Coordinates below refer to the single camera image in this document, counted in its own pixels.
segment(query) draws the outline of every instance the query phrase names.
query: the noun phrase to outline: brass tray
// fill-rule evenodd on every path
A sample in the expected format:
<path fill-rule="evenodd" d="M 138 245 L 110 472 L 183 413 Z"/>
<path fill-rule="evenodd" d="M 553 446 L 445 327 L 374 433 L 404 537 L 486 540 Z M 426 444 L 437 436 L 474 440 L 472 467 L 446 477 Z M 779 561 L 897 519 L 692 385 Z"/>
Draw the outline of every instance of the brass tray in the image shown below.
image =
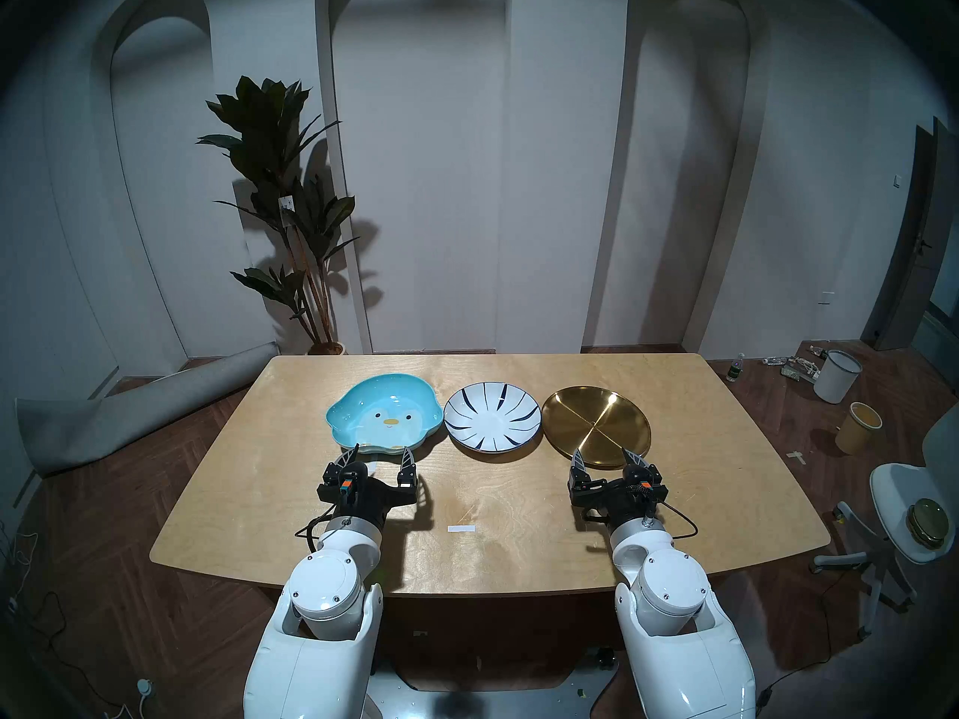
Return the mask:
<path fill-rule="evenodd" d="M 587 466 L 616 469 L 622 449 L 646 453 L 652 430 L 642 411 L 615 391 L 598 386 L 569 386 L 543 403 L 543 433 L 567 458 L 576 449 Z"/>

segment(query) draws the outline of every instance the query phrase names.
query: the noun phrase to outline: white plate with blue stripes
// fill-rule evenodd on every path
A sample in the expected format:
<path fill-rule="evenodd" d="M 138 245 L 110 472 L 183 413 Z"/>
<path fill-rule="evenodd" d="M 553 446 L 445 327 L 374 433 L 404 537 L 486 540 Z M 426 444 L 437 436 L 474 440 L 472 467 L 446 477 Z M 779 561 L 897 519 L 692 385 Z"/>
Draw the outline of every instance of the white plate with blue stripes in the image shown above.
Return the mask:
<path fill-rule="evenodd" d="M 480 453 L 504 453 L 529 443 L 543 424 L 539 404 L 512 383 L 471 383 L 443 409 L 450 437 Z"/>

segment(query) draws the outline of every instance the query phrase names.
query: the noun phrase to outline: paper cup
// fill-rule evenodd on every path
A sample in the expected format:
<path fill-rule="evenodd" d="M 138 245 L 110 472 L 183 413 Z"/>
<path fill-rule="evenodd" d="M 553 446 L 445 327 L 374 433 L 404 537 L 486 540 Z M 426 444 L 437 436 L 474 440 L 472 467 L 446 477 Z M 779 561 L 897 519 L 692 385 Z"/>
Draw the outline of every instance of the paper cup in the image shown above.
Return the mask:
<path fill-rule="evenodd" d="M 862 402 L 849 405 L 849 414 L 836 435 L 836 446 L 853 455 L 866 447 L 873 433 L 882 427 L 882 418 L 872 407 Z"/>

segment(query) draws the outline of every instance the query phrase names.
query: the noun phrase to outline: wooden table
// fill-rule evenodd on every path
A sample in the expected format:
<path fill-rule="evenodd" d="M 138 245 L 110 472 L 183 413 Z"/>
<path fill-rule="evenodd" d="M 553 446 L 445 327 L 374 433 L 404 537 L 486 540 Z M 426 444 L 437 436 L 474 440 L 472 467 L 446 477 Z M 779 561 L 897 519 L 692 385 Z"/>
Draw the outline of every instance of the wooden table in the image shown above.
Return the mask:
<path fill-rule="evenodd" d="M 237 407 L 151 550 L 169 567 L 280 587 L 308 552 L 293 532 L 327 505 L 317 484 L 341 450 L 324 415 L 350 386 L 387 372 L 429 382 L 440 404 L 482 380 L 542 404 L 570 385 L 614 389 L 649 419 L 668 501 L 699 526 L 682 541 L 706 572 L 808 551 L 829 533 L 746 411 L 698 355 L 274 358 Z M 416 452 L 420 502 L 394 509 L 373 578 L 388 594 L 544 594 L 611 589 L 603 527 L 570 506 L 570 462 L 542 435 L 515 452 L 464 452 L 437 430 Z M 397 466 L 376 476 L 396 483 Z M 613 472 L 591 472 L 613 478 Z M 661 508 L 673 535 L 690 526 Z M 473 524 L 475 532 L 449 532 Z"/>

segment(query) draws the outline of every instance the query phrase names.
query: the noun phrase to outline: plastic bottle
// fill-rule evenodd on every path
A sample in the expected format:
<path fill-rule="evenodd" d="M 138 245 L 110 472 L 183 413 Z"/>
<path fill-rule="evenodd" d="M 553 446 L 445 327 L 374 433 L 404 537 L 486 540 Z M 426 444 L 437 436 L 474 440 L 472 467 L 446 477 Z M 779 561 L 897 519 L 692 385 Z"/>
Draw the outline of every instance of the plastic bottle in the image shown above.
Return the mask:
<path fill-rule="evenodd" d="M 742 373 L 742 366 L 745 360 L 746 354 L 739 353 L 739 357 L 733 361 L 733 364 L 729 367 L 729 372 L 726 374 L 726 380 L 729 383 L 732 383 L 739 378 L 740 374 Z"/>

